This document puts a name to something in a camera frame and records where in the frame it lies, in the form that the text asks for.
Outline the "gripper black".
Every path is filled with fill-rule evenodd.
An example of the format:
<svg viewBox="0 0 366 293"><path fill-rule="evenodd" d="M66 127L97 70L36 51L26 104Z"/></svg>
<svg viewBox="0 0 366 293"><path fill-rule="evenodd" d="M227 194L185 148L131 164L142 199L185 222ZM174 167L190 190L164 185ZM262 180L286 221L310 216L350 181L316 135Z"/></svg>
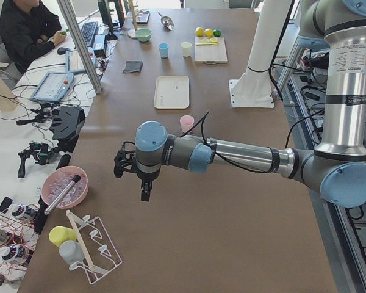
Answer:
<svg viewBox="0 0 366 293"><path fill-rule="evenodd" d="M137 155L135 150L126 150L126 144L134 145L134 142L124 141L114 158L113 173L116 178L121 178L123 172L135 173L142 181L141 201L149 201L151 195L154 175L145 173L137 165Z"/></svg>

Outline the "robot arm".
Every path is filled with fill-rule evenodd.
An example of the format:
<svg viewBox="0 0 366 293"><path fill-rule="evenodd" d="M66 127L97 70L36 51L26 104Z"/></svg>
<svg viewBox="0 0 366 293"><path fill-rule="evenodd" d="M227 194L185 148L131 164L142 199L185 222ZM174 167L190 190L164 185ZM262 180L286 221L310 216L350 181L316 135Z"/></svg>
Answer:
<svg viewBox="0 0 366 293"><path fill-rule="evenodd" d="M352 208L366 202L366 1L304 1L300 39L330 47L321 142L313 150L247 145L189 134L174 136L147 121L138 128L135 150L122 148L114 174L135 173L148 201L163 165L205 172L228 163L254 173L279 173L318 192L326 201Z"/></svg>

